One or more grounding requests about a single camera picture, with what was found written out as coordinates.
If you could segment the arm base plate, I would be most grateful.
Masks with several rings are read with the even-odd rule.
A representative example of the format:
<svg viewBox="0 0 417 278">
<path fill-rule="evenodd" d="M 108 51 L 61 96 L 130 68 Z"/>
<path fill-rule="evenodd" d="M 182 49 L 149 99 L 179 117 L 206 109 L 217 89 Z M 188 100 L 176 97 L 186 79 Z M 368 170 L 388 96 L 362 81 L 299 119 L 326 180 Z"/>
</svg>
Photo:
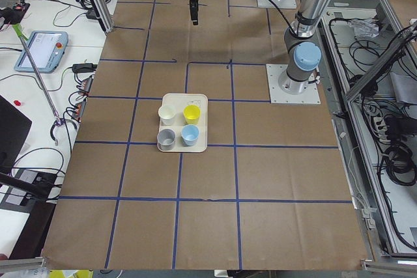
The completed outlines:
<svg viewBox="0 0 417 278">
<path fill-rule="evenodd" d="M 297 7 L 296 0 L 257 0 L 257 6 L 259 8 L 272 8 L 274 2 L 280 9 L 295 9 Z"/>
<path fill-rule="evenodd" d="M 279 84 L 279 78 L 287 68 L 286 64 L 266 64 L 270 102 L 272 104 L 319 105 L 321 103 L 316 83 L 307 83 L 300 94 L 289 94 Z"/>
</svg>

